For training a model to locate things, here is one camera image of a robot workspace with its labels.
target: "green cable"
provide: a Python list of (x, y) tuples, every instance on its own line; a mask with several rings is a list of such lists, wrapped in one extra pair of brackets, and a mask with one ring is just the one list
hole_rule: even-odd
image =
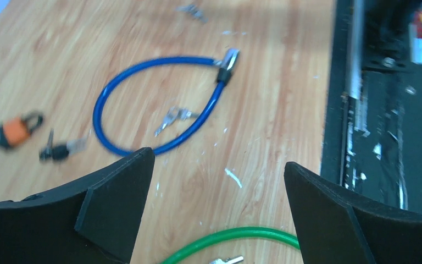
[(239, 238), (266, 238), (291, 245), (296, 249), (300, 249), (297, 237), (284, 231), (267, 227), (237, 227), (200, 238), (172, 254), (170, 257), (164, 260), (162, 264), (179, 263), (179, 261), (182, 261), (209, 246)]

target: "wood surface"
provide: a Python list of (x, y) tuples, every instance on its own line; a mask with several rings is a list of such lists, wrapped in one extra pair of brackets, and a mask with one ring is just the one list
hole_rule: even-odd
[[(88, 134), (95, 101), (118, 72), (159, 56), (221, 59), (236, 47), (239, 65), (209, 120), (156, 159), (131, 263), (158, 263), (226, 228), (294, 233), (284, 165), (297, 161), (319, 171), (333, 2), (196, 1), (209, 19), (203, 24), (175, 10), (190, 3), (184, 0), (11, 1), (0, 15), (0, 121), (40, 109), (46, 122), (17, 150), (0, 151), (0, 201), (59, 186), (119, 158), (91, 135), (87, 150), (62, 164), (38, 161), (51, 128), (55, 141)], [(132, 149), (172, 139), (192, 121), (154, 137), (167, 110), (200, 112), (216, 74), (214, 68), (174, 66), (133, 76), (107, 102), (107, 135)], [(216, 245), (184, 263), (236, 255), (244, 263), (302, 263), (299, 251), (257, 239)]]

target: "blue cable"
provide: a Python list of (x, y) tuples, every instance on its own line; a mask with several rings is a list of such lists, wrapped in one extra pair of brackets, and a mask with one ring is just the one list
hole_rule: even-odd
[[(202, 57), (166, 57), (166, 58), (157, 58), (148, 60), (136, 65), (133, 65), (120, 74), (118, 74), (114, 79), (112, 79), (103, 89), (101, 94), (96, 101), (95, 108), (93, 110), (93, 126), (95, 129), (95, 134), (98, 137), (100, 143), (108, 149), (110, 152), (117, 154), (119, 156), (125, 157), (131, 153), (133, 150), (126, 150), (120, 147), (115, 146), (104, 134), (103, 127), (101, 125), (101, 117), (103, 115), (104, 105), (109, 97), (109, 95), (114, 91), (114, 89), (125, 79), (136, 74), (142, 70), (145, 70), (150, 67), (165, 65), (165, 64), (198, 64), (206, 66), (214, 66), (215, 60), (213, 58), (202, 58)], [(214, 90), (211, 98), (208, 101), (208, 104), (204, 108), (203, 112), (199, 117), (193, 122), (193, 124), (185, 130), (177, 138), (167, 142), (166, 144), (156, 147), (153, 151), (155, 155), (163, 154), (172, 150), (175, 147), (178, 147), (180, 144), (185, 142), (191, 135), (193, 135), (208, 119), (209, 115), (213, 111), (218, 99), (225, 87), (223, 82), (219, 82)]]

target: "wooden tabletop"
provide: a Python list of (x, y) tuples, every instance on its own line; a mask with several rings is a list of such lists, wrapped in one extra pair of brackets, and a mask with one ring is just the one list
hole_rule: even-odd
[[(40, 163), (54, 140), (87, 135), (105, 84), (137, 62), (173, 55), (241, 56), (205, 125), (156, 158), (131, 263), (157, 263), (207, 234), (243, 226), (294, 233), (284, 187), (287, 161), (318, 172), (329, 78), (333, 0), (197, 1), (206, 24), (176, 11), (183, 0), (19, 0), (0, 15), (0, 121), (33, 109), (44, 126), (12, 153), (0, 150), (0, 201), (20, 200), (119, 159), (94, 135), (87, 150), (61, 164)], [(157, 146), (192, 121), (155, 137), (172, 106), (200, 112), (217, 70), (173, 66), (123, 82), (103, 115), (107, 135), (131, 149)], [(231, 171), (242, 188), (226, 174)], [(265, 240), (239, 240), (195, 254), (244, 263), (301, 263), (299, 251)]]

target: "orange and black padlock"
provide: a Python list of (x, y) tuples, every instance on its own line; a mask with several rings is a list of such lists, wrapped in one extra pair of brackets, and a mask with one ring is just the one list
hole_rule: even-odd
[(43, 124), (43, 114), (32, 112), (0, 124), (0, 147), (10, 150), (25, 142)]

